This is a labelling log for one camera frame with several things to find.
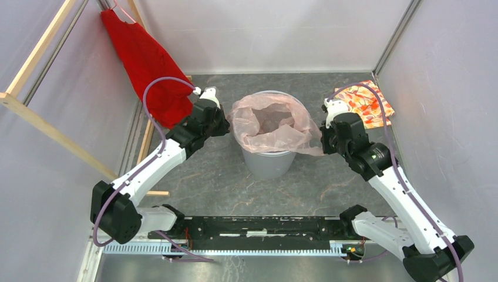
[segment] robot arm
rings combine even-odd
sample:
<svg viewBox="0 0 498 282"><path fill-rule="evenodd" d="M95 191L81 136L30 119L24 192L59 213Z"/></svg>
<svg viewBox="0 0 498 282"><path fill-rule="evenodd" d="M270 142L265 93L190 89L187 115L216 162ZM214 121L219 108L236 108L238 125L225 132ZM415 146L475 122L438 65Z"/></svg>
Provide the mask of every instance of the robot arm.
<svg viewBox="0 0 498 282"><path fill-rule="evenodd" d="M166 147L159 145L148 157L122 177L107 184L103 181L93 188L90 220L97 215L116 187L124 188L106 208L99 228L120 244L136 234L153 230L170 230L176 214L167 207L137 208L146 193L171 169L187 160L204 146L211 136L228 133L223 107L216 98L216 88L207 88L193 105L192 113L166 135Z"/></svg>
<svg viewBox="0 0 498 282"><path fill-rule="evenodd" d="M472 251L474 245L468 236L455 236L430 210L406 178L397 163L392 163L389 149L368 139L359 115L349 113L341 100L325 100L327 119L320 128L324 153L339 153L349 167L382 195L402 220L407 231L375 217L366 208L356 205L341 213L345 232L367 237L386 248L403 261L407 272L415 281L435 281L455 268L450 250L431 225L415 201L436 222L444 236L455 248L460 261ZM398 168L406 191L396 177Z"/></svg>

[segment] wooden stick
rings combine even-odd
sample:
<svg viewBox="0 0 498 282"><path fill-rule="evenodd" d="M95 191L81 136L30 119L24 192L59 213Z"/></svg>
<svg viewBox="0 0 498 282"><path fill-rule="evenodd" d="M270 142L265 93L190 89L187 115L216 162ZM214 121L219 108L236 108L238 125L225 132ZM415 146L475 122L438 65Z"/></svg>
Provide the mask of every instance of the wooden stick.
<svg viewBox="0 0 498 282"><path fill-rule="evenodd" d="M81 148L78 144L73 142L70 138L62 134L55 127L53 127L46 120L42 119L35 112L24 106L20 101L18 101L14 96L8 93L0 92L0 101L9 110L16 113L25 121L29 122L32 126L36 127L41 132L45 133L48 137L52 138L57 143L61 144L63 147L68 149L71 153L82 159L87 164L94 167L96 170L100 171L110 180L117 178L116 173L113 170L107 168L104 164L95 159L87 151Z"/></svg>
<svg viewBox="0 0 498 282"><path fill-rule="evenodd" d="M38 40L38 43L33 48L33 51L31 51L31 54L29 54L14 80L7 88L6 93L9 93L14 98L17 97L29 76L35 69L36 64L38 64L43 56L43 53L45 53L45 50L55 36L55 33L59 30L75 3L76 0L64 1L59 9L59 12L57 12L55 17L53 17L52 22L43 33L40 40Z"/></svg>
<svg viewBox="0 0 498 282"><path fill-rule="evenodd" d="M143 28L145 28L145 26L143 25L142 16L139 13L139 10L137 9L137 5L135 3L135 0L128 0L128 5L130 6L130 9L132 10L132 12L135 14L136 21L139 23L139 25L141 25Z"/></svg>
<svg viewBox="0 0 498 282"><path fill-rule="evenodd" d="M149 191L149 192L147 192L147 196L165 196L165 197L169 197L170 196L170 192L168 192L168 191Z"/></svg>
<svg viewBox="0 0 498 282"><path fill-rule="evenodd" d="M154 125L147 120L147 127L145 127L145 133L143 134L142 145L140 147L139 157L137 159L137 165L149 155L150 142L152 141L152 134L154 133Z"/></svg>
<svg viewBox="0 0 498 282"><path fill-rule="evenodd" d="M147 31L147 28L144 26L142 15L137 9L137 5L135 0L128 0L128 5L132 9L132 12L135 15L135 20ZM192 76L187 75L187 79L192 81ZM150 142L152 141L152 134L154 133L154 126L150 120L147 121L147 126L145 127L145 133L142 139L142 145L140 147L139 157L137 159L137 165L149 155ZM168 191L149 191L147 192L148 196L170 196L170 192Z"/></svg>

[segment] marble floor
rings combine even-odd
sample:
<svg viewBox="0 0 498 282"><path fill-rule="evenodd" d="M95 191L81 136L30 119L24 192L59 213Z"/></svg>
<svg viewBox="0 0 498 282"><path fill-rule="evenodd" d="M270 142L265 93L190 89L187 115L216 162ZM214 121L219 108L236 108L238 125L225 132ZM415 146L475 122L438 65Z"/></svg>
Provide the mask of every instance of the marble floor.
<svg viewBox="0 0 498 282"><path fill-rule="evenodd" d="M334 88L367 79L372 79L370 73L284 73L198 75L193 76L193 83L201 88L216 86L226 113L245 95L269 89L287 92L299 99L320 125L325 119L323 99ZM386 143L382 129L368 130L368 134L372 141ZM151 150L159 143L155 132ZM169 191L171 196L146 196L140 206L170 204L191 216L337 216L355 204L379 216L393 213L387 202L338 155L297 154L282 177L257 180L246 168L232 134L209 138L201 150L152 190Z"/></svg>

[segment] orange floral fabric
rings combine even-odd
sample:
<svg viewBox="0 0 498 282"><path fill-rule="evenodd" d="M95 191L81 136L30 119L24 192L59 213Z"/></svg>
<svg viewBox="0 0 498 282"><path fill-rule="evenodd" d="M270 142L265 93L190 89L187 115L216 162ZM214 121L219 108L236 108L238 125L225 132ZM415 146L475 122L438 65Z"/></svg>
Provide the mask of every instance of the orange floral fabric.
<svg viewBox="0 0 498 282"><path fill-rule="evenodd" d="M386 112L386 117L388 118L394 114L394 110L391 105L386 101L382 95L379 88L371 80L366 80L362 82L373 88L375 92L379 95ZM344 89L341 93L336 95L336 98L343 100L348 105L349 111L357 113L363 123L365 128L376 128L382 127L382 113L379 107L377 98L374 94L370 92L367 88L351 86L350 88ZM388 125L391 125L391 121L387 119Z"/></svg>

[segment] pink plastic bag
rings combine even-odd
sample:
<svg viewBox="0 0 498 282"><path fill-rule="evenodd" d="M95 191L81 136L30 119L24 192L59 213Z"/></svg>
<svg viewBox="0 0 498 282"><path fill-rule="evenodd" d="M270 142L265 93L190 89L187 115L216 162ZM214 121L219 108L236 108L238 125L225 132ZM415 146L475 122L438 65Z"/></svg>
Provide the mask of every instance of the pink plastic bag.
<svg viewBox="0 0 498 282"><path fill-rule="evenodd" d="M306 108L296 98L279 91L262 91L233 104L228 120L235 139L251 153L292 152L322 156L311 147L321 133Z"/></svg>

